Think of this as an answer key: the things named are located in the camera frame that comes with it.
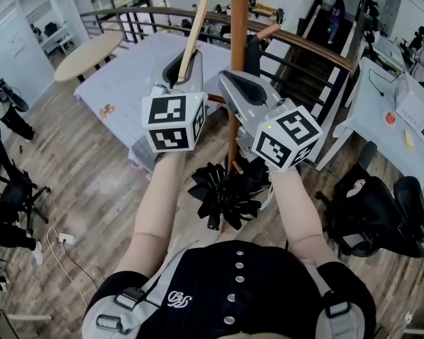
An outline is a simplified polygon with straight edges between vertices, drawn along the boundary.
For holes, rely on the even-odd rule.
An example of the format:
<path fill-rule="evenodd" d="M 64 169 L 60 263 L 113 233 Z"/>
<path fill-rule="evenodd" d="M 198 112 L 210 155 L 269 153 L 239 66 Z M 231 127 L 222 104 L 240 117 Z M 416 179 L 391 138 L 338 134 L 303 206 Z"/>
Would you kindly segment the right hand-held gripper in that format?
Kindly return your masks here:
<path fill-rule="evenodd" d="M 258 76 L 223 70 L 218 74 L 218 87 L 242 124 L 236 138 L 242 155 L 249 161 L 260 157 L 271 171 L 293 169 L 324 134 L 305 107 L 279 100 L 273 86 Z M 255 107 L 269 108 L 254 116 Z"/>

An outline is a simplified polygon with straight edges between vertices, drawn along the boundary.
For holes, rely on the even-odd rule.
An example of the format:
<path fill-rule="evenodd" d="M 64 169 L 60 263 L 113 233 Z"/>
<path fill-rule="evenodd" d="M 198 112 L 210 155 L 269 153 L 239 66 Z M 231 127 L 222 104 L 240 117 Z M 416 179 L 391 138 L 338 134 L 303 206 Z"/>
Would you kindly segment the black stair railing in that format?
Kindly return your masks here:
<path fill-rule="evenodd" d="M 131 7 L 82 13 L 82 23 L 89 36 L 120 31 L 123 47 L 137 44 L 156 32 L 172 32 L 188 36 L 196 14 L 177 8 Z M 290 98 L 304 105 L 318 123 L 332 118 L 351 72 L 351 62 L 335 51 L 284 30 L 271 33 L 268 39 L 293 49 L 292 59 L 285 54 L 260 49 L 261 76 Z"/>

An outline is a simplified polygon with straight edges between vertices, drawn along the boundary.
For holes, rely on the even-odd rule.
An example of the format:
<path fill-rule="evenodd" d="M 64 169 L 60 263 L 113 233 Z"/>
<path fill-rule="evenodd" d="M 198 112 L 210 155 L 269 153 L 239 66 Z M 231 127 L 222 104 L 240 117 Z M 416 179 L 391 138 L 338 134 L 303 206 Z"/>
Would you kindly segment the black green-striped umbrella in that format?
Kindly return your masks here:
<path fill-rule="evenodd" d="M 250 177 L 246 174 L 228 174 L 221 164 L 208 163 L 192 175 L 195 185 L 188 193 L 201 201 L 199 218 L 207 219 L 207 228 L 219 230 L 222 221 L 240 230 L 244 221 L 258 216 L 261 202 L 254 200 L 250 191 Z"/>

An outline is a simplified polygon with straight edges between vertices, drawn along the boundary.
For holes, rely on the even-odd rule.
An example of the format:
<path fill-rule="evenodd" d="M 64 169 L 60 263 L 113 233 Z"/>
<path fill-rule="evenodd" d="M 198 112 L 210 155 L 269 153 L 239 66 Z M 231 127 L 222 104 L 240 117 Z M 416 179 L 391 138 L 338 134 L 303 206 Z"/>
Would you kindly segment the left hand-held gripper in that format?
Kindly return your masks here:
<path fill-rule="evenodd" d="M 154 85 L 141 99 L 141 127 L 155 153 L 192 151 L 206 120 L 208 95 L 203 90 L 203 56 L 196 48 L 187 64 L 186 76 L 179 78 L 182 50 L 163 69 L 170 88 Z"/>

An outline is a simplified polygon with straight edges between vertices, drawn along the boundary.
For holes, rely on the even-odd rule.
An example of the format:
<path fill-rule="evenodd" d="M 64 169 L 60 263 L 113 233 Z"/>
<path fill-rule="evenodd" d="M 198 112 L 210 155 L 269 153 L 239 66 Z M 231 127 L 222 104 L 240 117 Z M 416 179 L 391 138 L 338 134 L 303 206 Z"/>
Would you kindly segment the person's black buttoned shirt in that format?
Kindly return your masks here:
<path fill-rule="evenodd" d="M 369 290 L 344 264 L 235 240 L 182 249 L 152 278 L 112 274 L 88 305 L 82 337 L 372 339 L 375 325 Z"/>

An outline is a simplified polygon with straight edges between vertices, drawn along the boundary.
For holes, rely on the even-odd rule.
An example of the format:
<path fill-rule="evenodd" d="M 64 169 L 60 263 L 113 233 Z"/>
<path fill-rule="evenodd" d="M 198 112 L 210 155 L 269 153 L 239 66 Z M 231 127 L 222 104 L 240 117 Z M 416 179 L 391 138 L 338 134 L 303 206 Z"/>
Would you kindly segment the table with checked cloth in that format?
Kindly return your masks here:
<path fill-rule="evenodd" d="M 128 148 L 128 158 L 147 178 L 153 173 L 156 154 L 141 128 L 141 99 L 152 88 L 151 74 L 182 56 L 186 45 L 186 37 L 157 32 L 133 44 L 75 90 L 75 95 Z"/>

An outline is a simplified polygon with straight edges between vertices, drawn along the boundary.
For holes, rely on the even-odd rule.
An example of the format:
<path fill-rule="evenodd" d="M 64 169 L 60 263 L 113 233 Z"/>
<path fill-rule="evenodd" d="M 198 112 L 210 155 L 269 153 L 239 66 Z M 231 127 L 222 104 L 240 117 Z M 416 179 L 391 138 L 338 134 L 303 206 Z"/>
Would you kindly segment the person's left forearm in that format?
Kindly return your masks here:
<path fill-rule="evenodd" d="M 132 271 L 153 277 L 162 266 L 172 236 L 186 154 L 167 153 L 155 165 L 136 212 L 134 231 L 115 272 Z"/>

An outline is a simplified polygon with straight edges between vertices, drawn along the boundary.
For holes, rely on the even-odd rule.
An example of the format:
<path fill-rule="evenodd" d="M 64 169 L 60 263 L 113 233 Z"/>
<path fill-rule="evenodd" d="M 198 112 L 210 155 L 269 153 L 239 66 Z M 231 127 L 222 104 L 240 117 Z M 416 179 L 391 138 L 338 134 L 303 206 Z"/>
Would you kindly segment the white shelf cabinet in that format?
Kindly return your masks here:
<path fill-rule="evenodd" d="M 34 36 L 52 65 L 82 43 L 69 0 L 19 0 Z"/>

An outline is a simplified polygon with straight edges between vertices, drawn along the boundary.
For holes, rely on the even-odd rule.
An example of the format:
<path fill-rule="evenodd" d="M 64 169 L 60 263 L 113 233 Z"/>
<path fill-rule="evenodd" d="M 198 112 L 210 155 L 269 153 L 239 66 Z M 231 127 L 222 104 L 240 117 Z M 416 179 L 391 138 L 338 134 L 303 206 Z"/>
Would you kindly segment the black office chair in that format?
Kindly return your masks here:
<path fill-rule="evenodd" d="M 400 178 L 394 185 L 394 200 L 404 219 L 405 256 L 424 257 L 424 198 L 419 181 L 411 176 Z"/>
<path fill-rule="evenodd" d="M 0 213 L 14 218 L 21 213 L 26 214 L 26 231 L 33 236 L 33 213 L 36 213 L 43 223 L 49 220 L 35 205 L 43 194 L 50 194 L 52 190 L 48 186 L 40 188 L 34 183 L 25 170 L 20 170 L 11 160 L 1 140 L 0 127 L 0 182 L 6 184 L 0 194 Z"/>
<path fill-rule="evenodd" d="M 350 198 L 353 187 L 335 192 L 329 200 L 321 191 L 315 195 L 326 205 L 325 232 L 346 256 L 368 257 L 380 249 L 405 255 L 408 246 L 401 232 L 404 219 L 394 198 L 377 177 L 368 177 L 361 191 Z"/>

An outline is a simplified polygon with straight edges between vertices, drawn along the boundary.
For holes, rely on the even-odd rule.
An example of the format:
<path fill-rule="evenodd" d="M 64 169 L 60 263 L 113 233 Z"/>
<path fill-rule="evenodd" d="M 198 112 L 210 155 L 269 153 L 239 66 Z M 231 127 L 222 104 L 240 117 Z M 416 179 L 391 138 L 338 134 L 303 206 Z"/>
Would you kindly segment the white desk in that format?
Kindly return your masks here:
<path fill-rule="evenodd" d="M 424 142 L 420 136 L 399 116 L 395 127 L 384 122 L 387 112 L 395 112 L 395 87 L 397 80 L 375 62 L 363 57 L 358 67 L 360 74 L 351 92 L 348 115 L 336 125 L 334 144 L 316 166 L 321 171 L 330 162 L 352 133 L 367 142 L 372 141 L 379 153 L 385 156 L 404 176 L 418 179 L 424 188 Z M 403 140 L 403 132 L 410 131 L 415 150 L 409 150 Z"/>

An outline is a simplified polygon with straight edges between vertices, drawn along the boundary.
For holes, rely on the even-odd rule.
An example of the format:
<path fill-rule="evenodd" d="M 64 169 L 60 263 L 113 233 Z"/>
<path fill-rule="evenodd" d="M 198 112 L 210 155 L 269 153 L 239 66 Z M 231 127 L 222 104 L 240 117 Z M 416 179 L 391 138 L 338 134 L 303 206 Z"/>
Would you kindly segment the round wooden table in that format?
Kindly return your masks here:
<path fill-rule="evenodd" d="M 84 73 L 101 61 L 109 61 L 110 54 L 123 40 L 121 31 L 108 31 L 89 39 L 68 55 L 54 72 L 54 80 L 62 83 L 76 78 L 85 81 Z"/>

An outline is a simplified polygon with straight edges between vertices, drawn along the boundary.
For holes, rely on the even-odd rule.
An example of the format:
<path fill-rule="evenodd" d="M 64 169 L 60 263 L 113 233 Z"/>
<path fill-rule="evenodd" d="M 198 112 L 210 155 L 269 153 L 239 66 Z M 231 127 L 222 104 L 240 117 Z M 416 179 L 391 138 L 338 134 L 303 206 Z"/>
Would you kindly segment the light wooden hanger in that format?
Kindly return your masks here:
<path fill-rule="evenodd" d="M 201 32 L 201 26 L 203 24 L 204 18 L 206 16 L 207 7 L 210 0 L 200 0 L 194 22 L 192 24 L 192 29 L 188 36 L 187 45 L 184 49 L 184 54 L 182 56 L 181 64 L 179 67 L 178 82 L 183 82 L 186 80 L 187 71 L 189 68 L 190 59 L 196 49 L 196 41 L 198 39 L 199 33 Z"/>

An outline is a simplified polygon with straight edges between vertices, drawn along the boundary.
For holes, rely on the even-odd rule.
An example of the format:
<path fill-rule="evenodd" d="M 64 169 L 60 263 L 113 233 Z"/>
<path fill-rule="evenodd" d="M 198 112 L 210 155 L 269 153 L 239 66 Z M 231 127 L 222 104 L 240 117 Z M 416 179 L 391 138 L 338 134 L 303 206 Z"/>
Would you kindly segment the pink cloth item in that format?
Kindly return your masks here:
<path fill-rule="evenodd" d="M 357 180 L 354 183 L 353 187 L 346 193 L 346 198 L 350 198 L 358 194 L 361 191 L 361 189 L 364 187 L 365 183 L 366 183 L 365 179 Z"/>

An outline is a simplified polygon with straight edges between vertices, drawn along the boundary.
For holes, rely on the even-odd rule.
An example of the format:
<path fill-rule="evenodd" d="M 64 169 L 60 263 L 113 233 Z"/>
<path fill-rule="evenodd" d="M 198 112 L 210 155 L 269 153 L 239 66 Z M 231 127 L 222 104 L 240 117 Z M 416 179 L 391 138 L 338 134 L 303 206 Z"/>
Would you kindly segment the wooden coat stand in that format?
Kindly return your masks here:
<path fill-rule="evenodd" d="M 231 17 L 230 17 L 230 49 L 231 62 L 230 71 L 245 72 L 245 57 L 247 51 L 247 28 L 248 28 L 248 2 L 249 0 L 231 0 Z M 254 116 L 262 113 L 264 109 L 269 107 L 255 107 L 251 113 Z M 225 166 L 227 173 L 232 174 L 233 170 L 242 174 L 243 170 L 236 163 L 235 158 L 238 152 L 238 144 L 236 141 L 238 131 L 242 125 L 238 118 L 229 111 L 230 130 L 228 134 L 228 155 L 227 165 Z"/>

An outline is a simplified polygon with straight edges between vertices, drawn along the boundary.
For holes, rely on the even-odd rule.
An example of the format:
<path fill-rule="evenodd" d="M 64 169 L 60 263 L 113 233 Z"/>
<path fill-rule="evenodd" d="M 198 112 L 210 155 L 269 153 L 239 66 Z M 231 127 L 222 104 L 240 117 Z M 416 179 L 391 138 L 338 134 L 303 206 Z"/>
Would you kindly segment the person's right forearm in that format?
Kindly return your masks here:
<path fill-rule="evenodd" d="M 316 266 L 337 262 L 338 256 L 324 238 L 319 213 L 298 171 L 271 172 L 270 178 L 290 252 Z"/>

